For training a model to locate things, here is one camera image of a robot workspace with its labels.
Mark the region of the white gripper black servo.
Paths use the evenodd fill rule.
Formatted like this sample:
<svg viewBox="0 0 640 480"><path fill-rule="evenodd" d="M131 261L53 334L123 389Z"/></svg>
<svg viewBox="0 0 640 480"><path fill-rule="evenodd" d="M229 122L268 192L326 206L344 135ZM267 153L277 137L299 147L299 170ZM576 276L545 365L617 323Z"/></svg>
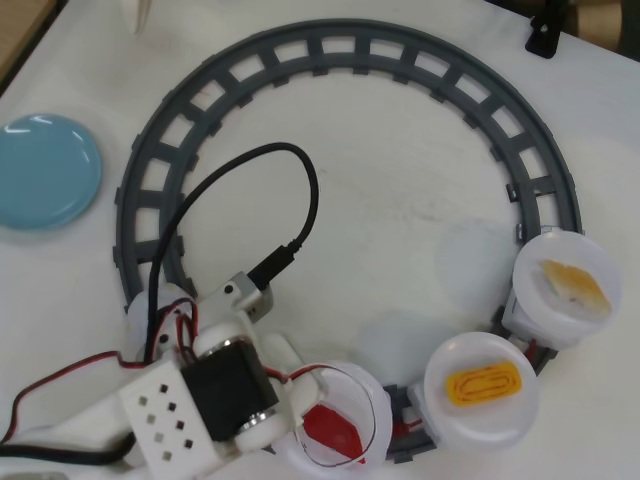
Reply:
<svg viewBox="0 0 640 480"><path fill-rule="evenodd" d="M327 395L321 368L302 369L291 343L271 333L258 352L243 324L222 322L179 342L182 375L205 430L215 445L238 450L270 446L302 425ZM282 386L284 408L273 380Z"/></svg>

